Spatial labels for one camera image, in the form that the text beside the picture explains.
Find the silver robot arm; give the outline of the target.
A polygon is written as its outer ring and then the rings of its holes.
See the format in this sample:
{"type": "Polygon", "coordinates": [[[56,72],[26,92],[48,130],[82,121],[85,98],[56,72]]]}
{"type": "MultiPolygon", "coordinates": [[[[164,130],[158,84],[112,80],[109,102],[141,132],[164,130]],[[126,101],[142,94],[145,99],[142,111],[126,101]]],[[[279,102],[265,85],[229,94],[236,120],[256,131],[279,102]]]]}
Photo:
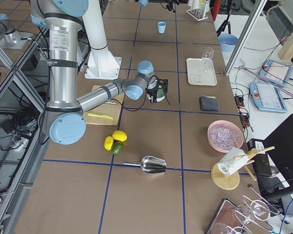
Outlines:
{"type": "Polygon", "coordinates": [[[83,113],[119,94],[132,100],[141,95],[151,102],[159,91],[167,92],[168,81],[158,78],[150,61],[141,61],[133,79],[120,79],[121,58],[109,51],[100,4],[97,0],[32,0],[31,19],[49,31],[50,99],[42,116],[42,130],[56,143],[77,142],[86,131],[83,113]],[[109,83],[77,97],[78,32],[84,29],[90,47],[86,78],[107,79],[109,83]]]}

